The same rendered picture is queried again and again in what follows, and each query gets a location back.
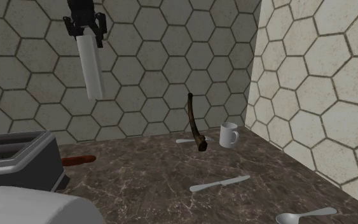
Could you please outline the red-brown sausage-shaped stick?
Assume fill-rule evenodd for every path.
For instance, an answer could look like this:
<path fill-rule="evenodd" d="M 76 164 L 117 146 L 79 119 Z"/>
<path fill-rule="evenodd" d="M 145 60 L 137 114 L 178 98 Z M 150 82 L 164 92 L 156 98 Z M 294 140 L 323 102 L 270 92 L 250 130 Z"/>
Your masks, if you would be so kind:
<path fill-rule="evenodd" d="M 77 157 L 66 157 L 61 158 L 62 165 L 64 167 L 81 165 L 85 163 L 91 163 L 96 161 L 97 157 L 94 155 L 82 155 Z"/>

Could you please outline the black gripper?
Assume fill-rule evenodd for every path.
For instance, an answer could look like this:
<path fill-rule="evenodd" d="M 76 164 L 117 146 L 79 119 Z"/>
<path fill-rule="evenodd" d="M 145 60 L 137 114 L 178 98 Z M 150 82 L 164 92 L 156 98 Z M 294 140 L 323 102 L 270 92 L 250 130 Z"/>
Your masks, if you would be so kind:
<path fill-rule="evenodd" d="M 68 7 L 71 11 L 70 17 L 63 17 L 68 35 L 77 38 L 83 35 L 83 26 L 94 27 L 97 47 L 102 48 L 104 35 L 107 33 L 106 16 L 103 13 L 96 13 L 93 0 L 67 0 Z"/>

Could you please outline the long white blade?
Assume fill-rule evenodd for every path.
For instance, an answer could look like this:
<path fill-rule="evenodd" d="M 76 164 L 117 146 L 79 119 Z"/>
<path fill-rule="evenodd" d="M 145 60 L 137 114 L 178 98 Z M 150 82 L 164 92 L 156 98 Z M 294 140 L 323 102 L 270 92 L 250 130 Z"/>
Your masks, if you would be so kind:
<path fill-rule="evenodd" d="M 96 37 L 91 28 L 84 27 L 84 29 L 84 34 L 78 36 L 76 42 L 86 91 L 90 100 L 102 100 L 104 98 L 104 86 Z"/>

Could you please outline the silver spoon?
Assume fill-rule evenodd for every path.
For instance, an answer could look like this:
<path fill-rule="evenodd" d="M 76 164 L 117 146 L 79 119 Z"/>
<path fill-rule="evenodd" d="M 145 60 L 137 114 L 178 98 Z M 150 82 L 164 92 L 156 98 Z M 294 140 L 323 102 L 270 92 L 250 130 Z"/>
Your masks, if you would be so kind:
<path fill-rule="evenodd" d="M 333 207 L 325 207 L 307 213 L 293 214 L 282 213 L 275 217 L 275 221 L 278 224 L 299 224 L 299 219 L 304 216 L 325 216 L 330 214 L 336 214 L 338 211 Z"/>

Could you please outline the white mug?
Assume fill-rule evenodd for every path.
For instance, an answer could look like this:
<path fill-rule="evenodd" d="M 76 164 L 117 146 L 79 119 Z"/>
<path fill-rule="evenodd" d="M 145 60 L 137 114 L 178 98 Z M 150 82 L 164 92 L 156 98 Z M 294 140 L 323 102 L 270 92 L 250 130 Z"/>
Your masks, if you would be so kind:
<path fill-rule="evenodd" d="M 231 122 L 224 122 L 220 126 L 219 144 L 224 148 L 234 148 L 238 139 L 238 125 Z"/>

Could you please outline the dark brown curved stick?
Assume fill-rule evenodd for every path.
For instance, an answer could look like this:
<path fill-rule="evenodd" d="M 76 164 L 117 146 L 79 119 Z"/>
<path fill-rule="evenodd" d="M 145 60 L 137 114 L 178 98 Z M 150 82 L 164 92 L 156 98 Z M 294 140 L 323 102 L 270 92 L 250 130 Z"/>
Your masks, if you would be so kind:
<path fill-rule="evenodd" d="M 205 151 L 207 149 L 207 142 L 204 135 L 201 135 L 198 131 L 198 128 L 196 126 L 195 117 L 193 114 L 193 94 L 190 92 L 188 93 L 188 118 L 189 118 L 189 124 L 191 127 L 191 132 L 193 135 L 193 138 L 195 140 L 195 144 L 198 148 L 198 151 Z"/>

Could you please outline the silver table knife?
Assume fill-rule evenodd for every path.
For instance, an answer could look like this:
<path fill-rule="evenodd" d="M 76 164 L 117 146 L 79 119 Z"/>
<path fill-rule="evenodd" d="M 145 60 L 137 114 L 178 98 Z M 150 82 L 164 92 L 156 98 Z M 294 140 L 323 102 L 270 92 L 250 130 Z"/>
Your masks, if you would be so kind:
<path fill-rule="evenodd" d="M 249 178 L 250 178 L 249 175 L 239 176 L 239 177 L 236 177 L 236 178 L 226 179 L 226 180 L 223 180 L 223 181 L 216 181 L 216 182 L 213 182 L 213 183 L 194 185 L 194 186 L 191 186 L 189 188 L 189 190 L 191 192 L 198 192 L 200 190 L 203 190 L 203 189 L 206 189 L 206 188 L 209 188 L 209 187 L 212 187 L 212 186 L 216 186 L 216 185 L 224 185 L 224 186 L 226 186 L 226 185 L 238 183 L 238 182 L 241 182 L 241 181 L 245 181 L 245 180 L 247 180 Z"/>

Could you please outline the grey and black toaster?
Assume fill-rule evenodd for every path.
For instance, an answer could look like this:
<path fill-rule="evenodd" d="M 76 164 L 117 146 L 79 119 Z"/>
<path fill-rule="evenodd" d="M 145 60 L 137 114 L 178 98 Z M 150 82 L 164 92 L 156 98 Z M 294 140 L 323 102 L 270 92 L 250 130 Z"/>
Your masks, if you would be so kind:
<path fill-rule="evenodd" d="M 69 181 L 50 131 L 0 134 L 0 186 L 56 192 Z"/>

